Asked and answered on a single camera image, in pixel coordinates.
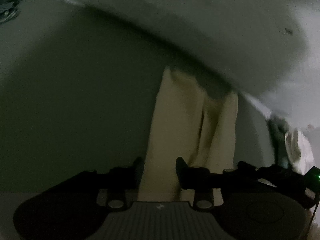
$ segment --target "ribbed surface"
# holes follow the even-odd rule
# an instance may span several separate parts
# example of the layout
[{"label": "ribbed surface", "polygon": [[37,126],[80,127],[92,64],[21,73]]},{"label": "ribbed surface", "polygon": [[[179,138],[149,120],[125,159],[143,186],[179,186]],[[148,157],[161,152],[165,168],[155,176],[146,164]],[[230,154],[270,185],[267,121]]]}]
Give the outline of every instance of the ribbed surface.
[{"label": "ribbed surface", "polygon": [[188,202],[134,202],[111,213],[96,240],[234,240],[209,213],[192,210]]}]

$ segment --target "black disc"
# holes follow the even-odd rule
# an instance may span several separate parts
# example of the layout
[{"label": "black disc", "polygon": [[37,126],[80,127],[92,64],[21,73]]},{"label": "black disc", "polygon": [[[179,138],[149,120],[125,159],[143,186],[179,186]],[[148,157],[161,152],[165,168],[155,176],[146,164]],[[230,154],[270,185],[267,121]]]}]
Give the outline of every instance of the black disc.
[{"label": "black disc", "polygon": [[279,193],[236,193],[221,206],[220,225],[237,239],[293,240],[306,222],[303,207]]},{"label": "black disc", "polygon": [[13,223],[26,240],[80,240],[92,235],[105,217],[105,208],[85,194],[49,193],[22,203]]}]

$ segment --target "small dark mark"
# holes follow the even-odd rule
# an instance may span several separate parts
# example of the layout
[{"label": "small dark mark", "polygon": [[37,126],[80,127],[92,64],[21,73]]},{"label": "small dark mark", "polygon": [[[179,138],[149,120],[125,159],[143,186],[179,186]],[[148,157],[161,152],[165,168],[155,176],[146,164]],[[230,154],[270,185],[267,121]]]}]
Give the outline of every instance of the small dark mark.
[{"label": "small dark mark", "polygon": [[285,34],[290,34],[291,36],[293,36],[293,30],[290,29],[285,29]]}]

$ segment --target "gray wall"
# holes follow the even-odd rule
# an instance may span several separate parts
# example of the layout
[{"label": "gray wall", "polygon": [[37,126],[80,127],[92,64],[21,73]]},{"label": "gray wall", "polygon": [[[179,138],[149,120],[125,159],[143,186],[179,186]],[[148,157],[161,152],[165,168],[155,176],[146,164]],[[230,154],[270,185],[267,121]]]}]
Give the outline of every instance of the gray wall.
[{"label": "gray wall", "polygon": [[146,152],[166,66],[210,95],[228,86],[125,23],[54,0],[25,0],[0,25],[0,190],[43,191],[83,170],[107,172]]},{"label": "gray wall", "polygon": [[311,144],[316,166],[320,167],[320,128],[316,128],[312,131],[306,132],[305,135]]},{"label": "gray wall", "polygon": [[77,1],[174,42],[293,126],[320,126],[320,0]]}]

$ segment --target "towel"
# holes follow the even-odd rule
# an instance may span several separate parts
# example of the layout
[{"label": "towel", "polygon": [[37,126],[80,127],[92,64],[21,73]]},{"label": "towel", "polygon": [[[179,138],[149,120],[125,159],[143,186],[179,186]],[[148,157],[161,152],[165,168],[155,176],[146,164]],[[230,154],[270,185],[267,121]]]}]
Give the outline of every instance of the towel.
[{"label": "towel", "polygon": [[304,175],[316,165],[309,140],[300,129],[288,131],[284,141],[288,159],[295,172]]},{"label": "towel", "polygon": [[166,68],[156,99],[138,201],[193,203],[194,191],[180,189],[177,157],[189,166],[206,167],[215,173],[232,169],[237,109],[235,92],[213,100],[195,77]]}]

